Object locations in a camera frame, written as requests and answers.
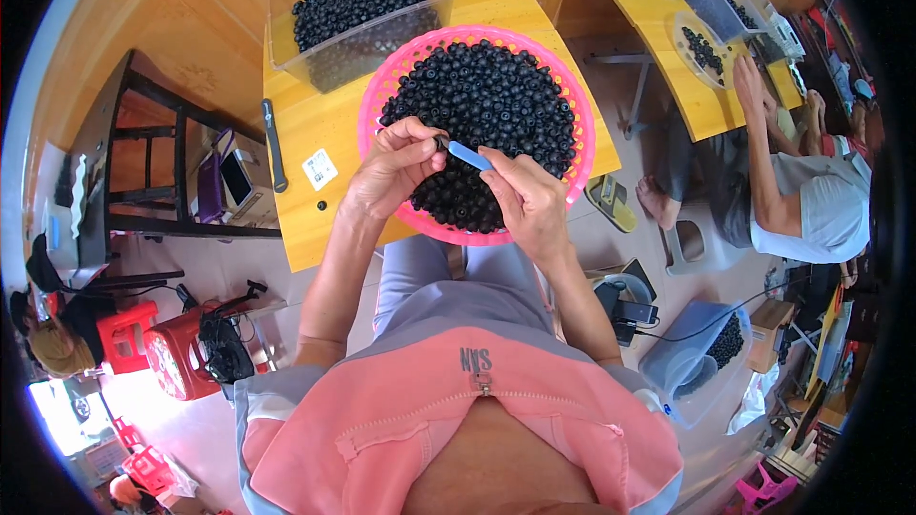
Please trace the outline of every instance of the pink plastic basket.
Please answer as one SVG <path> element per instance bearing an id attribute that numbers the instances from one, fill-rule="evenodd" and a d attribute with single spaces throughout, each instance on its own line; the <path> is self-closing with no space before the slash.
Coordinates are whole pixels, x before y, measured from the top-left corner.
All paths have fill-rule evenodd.
<path id="1" fill-rule="evenodd" d="M 575 74 L 550 49 L 526 36 L 494 26 L 473 24 L 429 31 L 404 44 L 391 54 L 375 71 L 363 95 L 363 103 L 360 106 L 359 119 L 356 123 L 356 144 L 359 148 L 360 159 L 365 159 L 372 147 L 375 135 L 381 130 L 378 120 L 382 116 L 382 107 L 389 97 L 397 94 L 399 86 L 397 79 L 412 70 L 414 62 L 428 57 L 429 51 L 436 46 L 446 46 L 453 41 L 474 44 L 485 38 L 497 46 L 506 46 L 512 52 L 528 50 L 534 54 L 538 58 L 538 66 L 551 67 L 554 81 L 563 88 L 561 96 L 569 100 L 570 108 L 575 113 L 572 136 L 575 139 L 573 148 L 576 150 L 576 156 L 562 179 L 569 187 L 566 191 L 566 208 L 568 209 L 585 189 L 594 159 L 594 117 L 588 98 Z M 484 235 L 463 231 L 449 225 L 440 225 L 426 211 L 414 211 L 410 201 L 404 202 L 395 212 L 395 216 L 424 235 L 454 245 L 480 247 L 505 245 L 512 242 L 512 236 L 505 229 Z"/>

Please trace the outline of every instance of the zipper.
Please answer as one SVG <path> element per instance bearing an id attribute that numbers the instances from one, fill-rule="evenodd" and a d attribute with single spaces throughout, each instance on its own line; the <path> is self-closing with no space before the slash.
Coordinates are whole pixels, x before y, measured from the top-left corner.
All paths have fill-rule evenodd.
<path id="1" fill-rule="evenodd" d="M 585 408 L 584 405 L 578 403 L 575 400 L 570 400 L 569 398 L 562 398 L 560 396 L 548 396 L 545 394 L 538 394 L 530 391 L 493 391 L 493 377 L 489 372 L 474 372 L 470 375 L 471 387 L 475 388 L 474 391 L 466 391 L 458 394 L 452 394 L 451 396 L 446 396 L 435 402 L 430 402 L 425 406 L 422 406 L 413 412 L 403 413 L 396 416 L 391 416 L 388 418 L 382 418 L 379 420 L 372 420 L 372 422 L 361 423 L 360 425 L 353 426 L 347 429 L 345 432 L 341 433 L 337 439 L 345 437 L 353 432 L 358 432 L 371 427 L 379 427 L 381 425 L 386 425 L 389 423 L 400 422 L 406 420 L 407 418 L 413 417 L 415 415 L 424 413 L 436 406 L 440 406 L 444 403 L 454 402 L 456 400 L 463 400 L 466 398 L 477 398 L 478 396 L 495 396 L 495 397 L 505 397 L 505 398 L 532 398 L 536 400 L 544 400 L 547 402 L 558 402 L 565 403 L 569 405 L 576 406 L 578 408 Z"/>

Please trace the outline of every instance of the zipper pull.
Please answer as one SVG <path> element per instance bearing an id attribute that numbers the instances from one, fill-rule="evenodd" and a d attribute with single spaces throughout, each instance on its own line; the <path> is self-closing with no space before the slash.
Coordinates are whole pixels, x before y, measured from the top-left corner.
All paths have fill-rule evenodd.
<path id="1" fill-rule="evenodd" d="M 471 374 L 471 385 L 478 391 L 483 392 L 485 396 L 490 395 L 490 384 L 492 383 L 493 378 L 490 376 L 489 372 L 476 372 L 475 374 Z"/>

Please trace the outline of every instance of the plastic bag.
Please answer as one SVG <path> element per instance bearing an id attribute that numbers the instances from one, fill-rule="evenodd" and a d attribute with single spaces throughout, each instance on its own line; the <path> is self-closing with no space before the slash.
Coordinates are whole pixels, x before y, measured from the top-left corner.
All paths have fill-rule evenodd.
<path id="1" fill-rule="evenodd" d="M 773 364 L 773 368 L 766 374 L 754 372 L 751 375 L 750 384 L 748 385 L 748 389 L 745 390 L 744 398 L 741 399 L 739 410 L 735 412 L 735 415 L 732 416 L 732 420 L 728 422 L 726 435 L 734 435 L 738 430 L 767 413 L 765 399 L 770 389 L 773 387 L 773 384 L 776 383 L 776 378 L 779 376 L 779 362 Z"/>
<path id="2" fill-rule="evenodd" d="M 180 497 L 195 497 L 194 494 L 197 492 L 197 487 L 200 486 L 200 483 L 191 479 L 190 475 L 188 475 L 188 472 L 182 469 L 180 465 L 175 463 L 174 459 L 165 453 L 162 454 L 162 457 L 166 460 L 168 468 L 171 469 L 172 475 L 175 478 L 175 483 L 171 484 L 169 491 Z"/>

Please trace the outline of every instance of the blue plastic tool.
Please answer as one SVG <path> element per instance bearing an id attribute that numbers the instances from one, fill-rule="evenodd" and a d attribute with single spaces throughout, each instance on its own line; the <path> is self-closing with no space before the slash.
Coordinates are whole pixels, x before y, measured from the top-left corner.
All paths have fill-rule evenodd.
<path id="1" fill-rule="evenodd" d="M 486 159 L 461 143 L 450 141 L 445 136 L 436 136 L 436 143 L 439 144 L 440 151 L 448 148 L 449 154 L 454 155 L 467 164 L 475 166 L 481 171 L 493 169 L 493 166 L 491 166 Z"/>

